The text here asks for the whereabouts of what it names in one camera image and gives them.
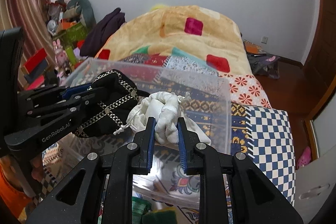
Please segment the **orange left sleeve forearm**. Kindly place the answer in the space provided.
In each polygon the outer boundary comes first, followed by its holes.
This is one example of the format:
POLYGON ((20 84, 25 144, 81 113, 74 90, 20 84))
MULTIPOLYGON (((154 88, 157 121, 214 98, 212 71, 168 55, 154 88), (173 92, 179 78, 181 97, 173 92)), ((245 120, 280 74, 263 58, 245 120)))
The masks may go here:
POLYGON ((11 168, 10 158, 1 157, 1 198, 15 218, 32 201, 23 191, 11 168))

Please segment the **left hand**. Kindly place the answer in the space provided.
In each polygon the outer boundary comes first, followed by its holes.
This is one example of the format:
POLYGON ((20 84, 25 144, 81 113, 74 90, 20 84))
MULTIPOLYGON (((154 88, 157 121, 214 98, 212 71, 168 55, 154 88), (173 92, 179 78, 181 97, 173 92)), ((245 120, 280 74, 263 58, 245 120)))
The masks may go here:
POLYGON ((33 167, 31 176, 37 181, 41 181, 45 177, 45 172, 43 169, 42 155, 38 155, 31 160, 31 165, 33 167))

